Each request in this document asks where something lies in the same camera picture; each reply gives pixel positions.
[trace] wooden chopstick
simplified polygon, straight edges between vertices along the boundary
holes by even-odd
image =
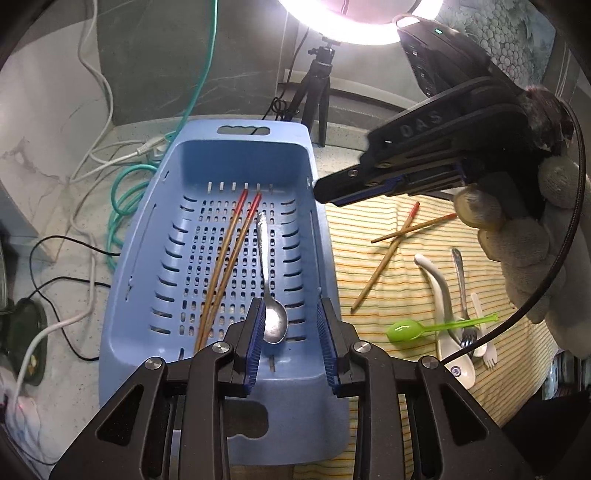
[[[389,233],[388,235],[384,235],[384,236],[381,236],[380,238],[376,238],[374,240],[371,240],[371,242],[373,244],[376,244],[376,243],[381,242],[383,240],[388,240],[390,238],[395,238],[397,236],[406,235],[407,233],[415,232],[417,230],[420,230],[421,228],[426,228],[428,226],[435,225],[436,223],[445,222],[446,220],[453,220],[454,218],[457,218],[457,213],[450,213],[449,215],[437,217],[437,218],[434,218],[433,220],[429,220],[428,222],[423,222],[423,223],[419,223],[418,225],[415,225],[412,227],[403,228],[402,230],[399,230],[398,232]]]
[[[403,228],[408,228],[411,225],[415,215],[417,214],[419,205],[420,205],[420,203],[418,203],[418,202],[414,204],[413,209],[410,211],[407,219],[404,221]],[[367,282],[367,284],[365,285],[365,287],[363,288],[363,290],[361,291],[361,293],[357,297],[357,300],[355,300],[355,302],[353,303],[353,306],[351,307],[351,313],[354,313],[355,310],[357,310],[359,308],[359,305],[361,305],[361,303],[365,300],[365,297],[367,296],[369,291],[372,289],[372,287],[376,283],[376,280],[379,278],[379,276],[382,274],[382,272],[384,271],[384,269],[386,268],[386,266],[388,265],[388,263],[392,259],[392,256],[396,252],[396,250],[401,242],[402,242],[401,236],[392,240],[392,243],[390,244],[390,248],[388,248],[388,251],[384,255],[384,258],[379,263],[378,268],[375,269],[374,274],[371,276],[371,278],[369,279],[369,281]]]
[[[250,210],[248,210],[248,214],[246,216],[246,221],[242,224],[242,227],[240,230],[240,235],[238,235],[236,243],[234,244],[234,249],[232,250],[232,253],[230,255],[230,260],[228,261],[228,265],[226,266],[226,269],[224,270],[222,282],[217,287],[216,299],[213,303],[212,309],[209,312],[209,318],[207,319],[207,323],[205,324],[205,328],[203,329],[202,337],[197,338],[197,341],[195,342],[195,353],[197,353],[199,350],[201,350],[201,348],[203,348],[205,346],[205,344],[207,343],[207,337],[209,336],[209,330],[212,328],[213,321],[215,320],[215,317],[217,315],[217,310],[219,309],[220,304],[222,302],[223,293],[226,290],[226,286],[228,286],[228,280],[230,280],[230,275],[232,275],[232,271],[234,269],[234,263],[236,263],[236,259],[238,258],[238,255],[240,254],[240,251],[242,249],[242,244],[244,243],[244,239],[246,238],[246,236],[248,234],[248,230],[251,227],[252,219],[254,218],[254,216],[256,214],[256,209],[258,208],[260,201],[261,201],[261,194],[259,192],[255,195],[255,198],[252,201],[251,208],[250,208]]]
[[[213,275],[209,279],[209,288],[207,289],[207,296],[205,297],[205,305],[203,306],[203,313],[201,314],[201,318],[199,320],[199,328],[197,330],[197,338],[201,338],[203,336],[203,329],[205,328],[205,323],[207,317],[209,316],[209,310],[212,306],[213,301],[213,294],[216,291],[217,281],[219,280],[220,273],[222,272],[222,265],[226,258],[226,250],[230,246],[230,242],[232,241],[232,235],[234,234],[234,230],[236,229],[236,224],[238,223],[238,218],[242,214],[242,208],[244,207],[244,202],[248,197],[248,189],[244,189],[238,202],[236,204],[236,208],[234,208],[234,216],[230,220],[230,227],[226,231],[226,235],[224,236],[222,242],[222,248],[220,249],[220,254],[217,257],[215,268],[213,269]]]

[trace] black cable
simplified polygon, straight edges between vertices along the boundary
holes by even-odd
[[[90,248],[91,250],[94,250],[94,251],[96,251],[96,252],[98,252],[100,254],[108,255],[108,256],[111,256],[111,257],[118,257],[120,254],[119,253],[113,253],[113,252],[106,252],[104,250],[101,250],[100,248],[94,247],[93,245],[89,245],[89,244],[87,244],[85,242],[82,242],[80,240],[77,240],[76,238],[71,238],[71,237],[65,236],[65,235],[50,235],[50,236],[47,236],[45,238],[41,238],[33,246],[33,248],[31,249],[31,252],[29,253],[29,276],[31,277],[31,282],[33,284],[33,287],[35,287],[35,291],[31,294],[31,296],[33,296],[35,293],[38,293],[39,296],[50,305],[51,309],[53,310],[54,315],[56,316],[57,321],[59,322],[60,321],[60,318],[59,318],[59,315],[57,314],[57,310],[56,310],[55,305],[53,304],[53,302],[50,299],[48,299],[40,291],[40,289],[43,286],[41,286],[41,287],[38,287],[37,286],[37,283],[35,282],[35,276],[33,275],[33,253],[35,253],[35,250],[37,249],[37,247],[39,247],[39,245],[41,245],[43,242],[45,242],[47,240],[50,240],[52,238],[62,238],[64,240],[68,240],[70,242],[74,242],[75,244],[83,245],[84,247]],[[95,284],[100,285],[100,284],[102,284],[102,282],[95,282]],[[80,360],[85,361],[85,362],[96,362],[99,359],[98,356],[86,357],[84,355],[79,354],[78,351],[74,348],[74,346],[70,342],[70,339],[68,338],[68,336],[67,336],[66,332],[64,331],[64,329],[61,328],[60,330],[61,330],[61,332],[62,332],[62,334],[63,334],[63,336],[64,336],[64,338],[65,338],[65,340],[66,340],[66,342],[68,344],[68,346],[70,347],[70,349],[72,350],[72,352],[74,353],[74,355],[76,355]]]
[[[443,359],[444,364],[454,361],[460,358],[462,355],[466,355],[467,353],[476,350],[480,346],[486,345],[488,342],[494,340],[500,334],[505,333],[507,330],[513,327],[513,325],[519,322],[531,310],[531,308],[536,303],[538,303],[540,298],[542,298],[542,296],[550,288],[550,285],[552,285],[552,282],[556,278],[556,275],[558,275],[558,272],[562,268],[562,265],[564,264],[564,261],[566,260],[566,257],[569,254],[570,246],[573,244],[574,236],[577,233],[577,227],[579,226],[581,211],[583,210],[583,198],[585,194],[585,181],[587,170],[587,155],[585,154],[585,142],[583,139],[583,133],[581,131],[581,125],[579,124],[577,116],[575,115],[573,109],[568,103],[562,102],[562,105],[569,113],[573,121],[574,130],[577,135],[577,147],[579,149],[579,181],[577,187],[577,196],[574,202],[573,216],[570,219],[569,228],[566,231],[564,242],[560,247],[558,255],[556,256],[556,260],[554,260],[554,263],[552,264],[552,266],[548,270],[548,273],[540,283],[540,286],[536,288],[535,292],[531,294],[527,301],[513,315],[511,315],[506,321],[504,321],[493,331],[487,333],[485,336],[483,336],[470,346],[463,348],[457,351],[456,353],[449,355],[447,358]]]
[[[287,80],[285,81],[285,84],[283,86],[283,91],[281,92],[281,94],[277,97],[274,97],[273,100],[271,100],[271,104],[269,105],[269,108],[267,109],[265,115],[262,116],[262,119],[265,120],[267,118],[267,115],[269,115],[270,112],[273,112],[275,114],[275,120],[283,120],[283,117],[285,115],[285,112],[287,111],[287,102],[283,99],[283,96],[285,95],[285,92],[287,91],[287,86],[289,85],[289,82],[291,80],[291,74],[294,70],[294,65],[296,64],[296,58],[298,56],[298,53],[300,52],[302,45],[304,44],[304,42],[306,41],[306,39],[308,38],[308,34],[310,33],[310,27],[308,27],[308,29],[306,30],[306,33],[304,33],[304,36],[302,37],[300,44],[297,46],[295,53],[294,53],[294,57],[291,60],[291,65],[290,65],[290,71],[287,74]]]
[[[78,239],[72,238],[70,236],[65,236],[65,235],[50,235],[50,236],[46,236],[46,237],[42,238],[35,245],[33,245],[33,248],[31,249],[31,253],[29,254],[29,258],[31,258],[33,256],[33,252],[37,249],[37,247],[39,247],[39,245],[41,245],[43,242],[45,242],[47,240],[51,240],[52,238],[62,238],[64,240],[68,240],[70,242],[74,242],[75,244],[83,245],[86,248],[90,248],[91,250],[94,250],[95,252],[98,252],[98,253],[103,254],[103,255],[107,255],[108,257],[118,257],[118,256],[120,256],[120,254],[118,254],[118,253],[115,253],[115,252],[107,252],[105,250],[101,250],[100,248],[94,247],[91,244],[87,244],[86,242],[83,242],[82,240],[78,240]]]
[[[45,283],[42,283],[41,285],[39,285],[39,287],[36,288],[32,293],[30,293],[27,296],[27,298],[30,299],[35,293],[39,293],[39,291],[42,288],[47,287],[49,284],[54,283],[55,281],[58,281],[58,280],[72,280],[72,281],[77,281],[80,283],[90,283],[90,280],[88,278],[68,277],[67,275],[61,275],[59,277],[52,278],[51,280],[47,280]],[[104,288],[111,287],[108,283],[104,283],[101,281],[95,281],[95,285],[98,285],[99,287],[104,287]]]
[[[57,321],[60,321],[60,318],[57,314],[57,310],[55,305],[51,302],[51,300],[49,300],[46,296],[42,295],[40,293],[40,290],[43,287],[47,287],[50,283],[53,283],[55,281],[58,280],[72,280],[72,281],[78,281],[81,283],[90,283],[90,280],[88,280],[88,278],[76,278],[76,277],[68,277],[65,275],[62,275],[61,277],[55,277],[52,278],[51,280],[46,281],[43,285],[40,285],[39,288],[36,288],[33,293],[31,293],[27,298],[30,299],[35,293],[39,293],[41,295],[41,297],[43,297],[43,299],[51,306],[51,309],[53,310],[54,315],[56,316]],[[108,283],[103,283],[101,281],[95,281],[95,285],[98,285],[99,287],[105,287],[105,288],[110,288],[111,286]],[[65,329],[60,329],[61,334],[64,336],[64,339],[66,340],[66,343],[68,344],[68,346],[70,347],[70,350],[72,350],[72,353],[74,355],[76,355],[80,360],[85,361],[85,362],[96,362],[99,360],[98,356],[92,356],[92,357],[86,357],[84,355],[82,355],[81,353],[79,353],[74,346],[72,345],[72,342],[70,341],[70,339],[68,338],[68,335],[66,334],[66,330]]]

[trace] glove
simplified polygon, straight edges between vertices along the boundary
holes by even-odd
[[[568,156],[547,158],[538,170],[546,199],[537,222],[529,216],[507,174],[481,179],[454,197],[458,217],[479,228],[486,256],[501,263],[510,301],[521,307],[540,285],[564,241],[578,184],[579,168]],[[583,210],[573,245],[546,294],[527,314],[544,319],[557,344],[574,356],[591,355],[591,184],[586,179]]]

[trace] blue plastic basket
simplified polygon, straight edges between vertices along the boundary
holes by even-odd
[[[217,248],[247,183],[248,204],[257,189],[262,192],[259,210],[266,211],[271,237],[270,289],[286,307],[289,327],[285,341],[264,345],[248,397],[266,408],[268,430],[256,439],[231,437],[230,461],[282,465],[332,458],[349,441],[349,409],[327,383],[316,326],[319,298],[329,297],[337,312],[339,303],[326,214],[312,192],[317,172],[310,137],[300,124],[246,124],[270,133],[218,133],[244,120],[189,122],[146,191],[109,295],[100,403],[145,359],[157,355],[174,362],[192,355]],[[210,343],[244,320],[255,296],[262,297],[262,278],[253,222]]]

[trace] striped tablecloth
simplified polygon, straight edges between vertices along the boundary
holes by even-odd
[[[454,312],[460,312],[459,288],[451,249],[461,250],[466,273],[468,297],[478,293],[484,314],[499,313],[506,319],[515,307],[505,294],[500,265],[488,260],[482,252],[476,230],[460,220],[412,233],[402,242],[389,267],[355,314],[349,309],[388,249],[389,242],[370,244],[370,240],[402,228],[413,204],[421,206],[414,223],[453,212],[445,200],[427,196],[378,197],[352,206],[336,208],[327,205],[330,236],[335,256],[341,314],[343,320],[355,325],[361,339],[370,341],[390,355],[416,360],[435,355],[434,336],[413,342],[392,345],[386,338],[389,325],[399,319],[412,318],[432,324],[435,306],[427,278],[414,263],[418,252],[432,260],[445,275],[452,294]],[[469,313],[475,311],[468,298]],[[499,363],[487,370],[475,360],[477,380],[470,393],[500,425],[507,422],[543,383],[557,346],[544,323],[532,325],[522,319],[495,342]],[[353,474],[357,401],[350,401],[351,440],[337,458],[324,462],[297,465],[295,479],[348,479]],[[410,430],[405,405],[402,405],[407,477],[412,473]]]

